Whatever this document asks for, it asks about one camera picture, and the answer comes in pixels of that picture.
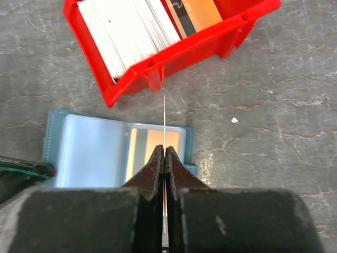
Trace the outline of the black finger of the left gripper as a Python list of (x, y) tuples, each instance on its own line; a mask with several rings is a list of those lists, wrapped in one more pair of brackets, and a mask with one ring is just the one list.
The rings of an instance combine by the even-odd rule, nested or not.
[(48, 164), (1, 156), (1, 204), (54, 176)]

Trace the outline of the blue leather card holder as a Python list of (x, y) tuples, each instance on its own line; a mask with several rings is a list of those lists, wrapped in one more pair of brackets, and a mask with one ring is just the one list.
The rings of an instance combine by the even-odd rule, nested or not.
[[(132, 128), (155, 129), (160, 124), (113, 120), (102, 116), (61, 109), (49, 111), (43, 149), (43, 163), (56, 175), (47, 188), (113, 188), (125, 182)], [(181, 162), (197, 175), (192, 163), (194, 129), (186, 131), (185, 155)]]

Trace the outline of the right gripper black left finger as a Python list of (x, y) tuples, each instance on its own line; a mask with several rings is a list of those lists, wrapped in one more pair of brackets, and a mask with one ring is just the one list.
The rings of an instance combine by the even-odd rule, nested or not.
[(1, 252), (161, 252), (164, 149), (118, 188), (25, 192), (1, 232)]

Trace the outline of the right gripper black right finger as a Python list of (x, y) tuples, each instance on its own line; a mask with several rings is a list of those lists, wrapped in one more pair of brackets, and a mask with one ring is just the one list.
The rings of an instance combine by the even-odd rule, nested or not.
[(165, 153), (170, 252), (323, 252), (304, 201), (293, 191), (215, 189), (173, 147)]

